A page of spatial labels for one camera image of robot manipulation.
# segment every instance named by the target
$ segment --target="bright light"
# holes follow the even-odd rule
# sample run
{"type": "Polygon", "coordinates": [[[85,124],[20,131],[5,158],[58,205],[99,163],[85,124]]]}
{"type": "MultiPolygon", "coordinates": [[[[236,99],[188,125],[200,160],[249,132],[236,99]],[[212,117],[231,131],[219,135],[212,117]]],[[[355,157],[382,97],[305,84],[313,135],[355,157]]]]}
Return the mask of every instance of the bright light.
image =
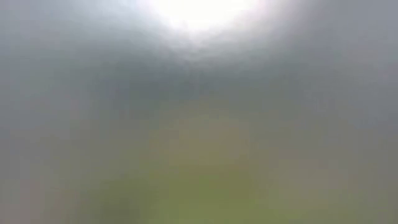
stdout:
{"type": "Polygon", "coordinates": [[[168,26],[190,32],[233,25],[255,0],[149,0],[150,7],[168,26]]]}

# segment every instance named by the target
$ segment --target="sun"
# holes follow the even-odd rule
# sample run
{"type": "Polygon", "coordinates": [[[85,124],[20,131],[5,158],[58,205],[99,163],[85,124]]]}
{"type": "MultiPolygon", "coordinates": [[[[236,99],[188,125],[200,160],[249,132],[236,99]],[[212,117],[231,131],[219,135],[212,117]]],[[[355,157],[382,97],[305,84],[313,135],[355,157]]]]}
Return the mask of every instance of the sun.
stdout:
{"type": "Polygon", "coordinates": [[[255,8],[256,0],[149,0],[150,8],[166,25],[190,32],[233,26],[255,8]]]}

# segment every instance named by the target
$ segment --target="fog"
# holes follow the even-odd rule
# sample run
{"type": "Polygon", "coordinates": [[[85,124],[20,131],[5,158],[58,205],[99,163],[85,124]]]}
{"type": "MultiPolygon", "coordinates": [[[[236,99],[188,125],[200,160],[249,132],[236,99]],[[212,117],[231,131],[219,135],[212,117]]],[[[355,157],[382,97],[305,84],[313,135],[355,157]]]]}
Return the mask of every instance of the fog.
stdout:
{"type": "Polygon", "coordinates": [[[396,223],[398,2],[268,1],[0,1],[0,223],[396,223]]]}

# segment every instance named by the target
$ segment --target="gray haze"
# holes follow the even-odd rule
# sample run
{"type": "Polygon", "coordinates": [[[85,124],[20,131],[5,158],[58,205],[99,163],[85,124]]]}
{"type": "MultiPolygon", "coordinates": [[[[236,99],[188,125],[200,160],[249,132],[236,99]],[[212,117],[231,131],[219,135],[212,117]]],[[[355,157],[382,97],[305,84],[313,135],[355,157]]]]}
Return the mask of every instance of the gray haze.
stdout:
{"type": "Polygon", "coordinates": [[[195,39],[133,0],[1,0],[0,223],[40,223],[44,195],[132,165],[113,142],[140,148],[206,100],[248,124],[282,183],[351,189],[369,223],[395,223],[398,2],[292,2],[195,39]]]}

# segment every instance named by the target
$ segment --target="blurry vegetation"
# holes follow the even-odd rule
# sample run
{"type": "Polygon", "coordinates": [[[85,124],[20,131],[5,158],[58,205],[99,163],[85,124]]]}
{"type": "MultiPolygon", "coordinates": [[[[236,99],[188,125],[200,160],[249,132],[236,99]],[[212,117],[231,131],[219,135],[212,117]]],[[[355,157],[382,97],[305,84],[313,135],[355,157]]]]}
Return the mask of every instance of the blurry vegetation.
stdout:
{"type": "Polygon", "coordinates": [[[266,149],[230,110],[203,100],[160,120],[132,158],[140,172],[84,190],[78,223],[365,223],[349,192],[314,200],[277,183],[261,164],[266,149]]]}

